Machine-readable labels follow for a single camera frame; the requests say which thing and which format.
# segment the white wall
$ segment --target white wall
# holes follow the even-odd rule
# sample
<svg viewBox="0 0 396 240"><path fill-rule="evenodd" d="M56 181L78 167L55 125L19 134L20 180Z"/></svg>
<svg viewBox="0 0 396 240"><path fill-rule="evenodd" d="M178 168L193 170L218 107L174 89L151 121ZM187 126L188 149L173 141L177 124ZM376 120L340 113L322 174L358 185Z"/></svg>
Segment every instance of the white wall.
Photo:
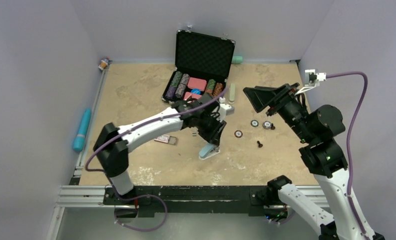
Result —
<svg viewBox="0 0 396 240"><path fill-rule="evenodd" d="M335 0L300 68L368 75L351 140L354 189L374 230L396 239L396 0ZM349 126L362 87L360 76L335 78L308 98L312 109L337 106ZM344 149L345 139L337 137Z"/></svg>
<svg viewBox="0 0 396 240"><path fill-rule="evenodd" d="M99 80L68 0L0 0L0 240L42 240Z"/></svg>
<svg viewBox="0 0 396 240"><path fill-rule="evenodd" d="M98 54L130 62L173 61L175 34L236 41L246 61L300 59L333 0L71 0Z"/></svg>

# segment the gray floor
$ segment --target gray floor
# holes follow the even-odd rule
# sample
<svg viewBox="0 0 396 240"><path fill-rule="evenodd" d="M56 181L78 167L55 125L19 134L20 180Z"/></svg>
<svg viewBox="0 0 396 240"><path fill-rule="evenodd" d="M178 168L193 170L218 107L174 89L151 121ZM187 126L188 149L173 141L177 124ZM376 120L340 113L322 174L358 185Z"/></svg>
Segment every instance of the gray floor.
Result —
<svg viewBox="0 0 396 240"><path fill-rule="evenodd" d="M163 215L136 218L133 226L157 225ZM59 240L316 240L315 232L299 216L275 226L264 218L245 214L170 213L163 227L152 232L135 232L114 224L113 209L80 208L64 213Z"/></svg>

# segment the blue cylinder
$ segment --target blue cylinder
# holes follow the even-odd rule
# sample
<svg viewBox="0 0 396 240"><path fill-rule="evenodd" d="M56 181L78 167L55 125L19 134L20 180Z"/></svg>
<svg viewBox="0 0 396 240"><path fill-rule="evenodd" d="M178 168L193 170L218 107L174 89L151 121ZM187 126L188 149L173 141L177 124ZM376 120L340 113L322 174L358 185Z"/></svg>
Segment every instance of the blue cylinder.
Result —
<svg viewBox="0 0 396 240"><path fill-rule="evenodd" d="M77 136L74 139L73 143L73 149L77 152L81 152L83 150L84 142L86 140L87 128L89 127L91 116L91 110L90 108L87 108L86 111L84 111L83 117L81 118L79 131L77 132Z"/></svg>

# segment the small box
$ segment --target small box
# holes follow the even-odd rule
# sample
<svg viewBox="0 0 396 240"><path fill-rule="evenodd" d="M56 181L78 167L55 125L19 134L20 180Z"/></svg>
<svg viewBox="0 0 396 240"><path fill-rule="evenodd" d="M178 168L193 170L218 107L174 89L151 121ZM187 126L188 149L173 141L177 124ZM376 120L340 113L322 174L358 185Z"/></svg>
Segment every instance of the small box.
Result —
<svg viewBox="0 0 396 240"><path fill-rule="evenodd" d="M235 44L235 41L226 38L188 30L177 31L175 69L161 99L172 104L183 100L185 94L192 91L186 84L181 97L167 96L176 72L186 73L191 78L203 79L207 82L214 79L216 83L221 83L224 89L229 77Z"/></svg>

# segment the table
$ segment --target table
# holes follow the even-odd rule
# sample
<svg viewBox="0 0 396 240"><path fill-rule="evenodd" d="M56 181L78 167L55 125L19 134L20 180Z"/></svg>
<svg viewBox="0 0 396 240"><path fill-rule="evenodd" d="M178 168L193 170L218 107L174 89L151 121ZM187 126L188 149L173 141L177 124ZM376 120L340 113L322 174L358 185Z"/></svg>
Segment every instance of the table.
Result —
<svg viewBox="0 0 396 240"><path fill-rule="evenodd" d="M99 106L86 146L86 158L92 154L102 127L110 122L116 126L135 123L157 114L169 104L161 95L174 70L173 64L111 64L101 92ZM280 87L285 83L301 83L298 68L291 64L232 65L228 84L236 84L235 113L226 117L220 150L206 160L198 153L206 142L192 136L194 129L184 129L170 135L177 145L150 141L129 155L129 174L135 185L265 185L267 181L286 175L296 185L315 185L300 158L303 145L280 116L267 117L256 113L242 92L244 87ZM259 127L252 127L257 120ZM262 128L269 120L275 130ZM243 132L236 138L234 132ZM264 146L258 148L257 141ZM91 168L100 168L95 158ZM80 185L107 185L101 172L82 171Z"/></svg>

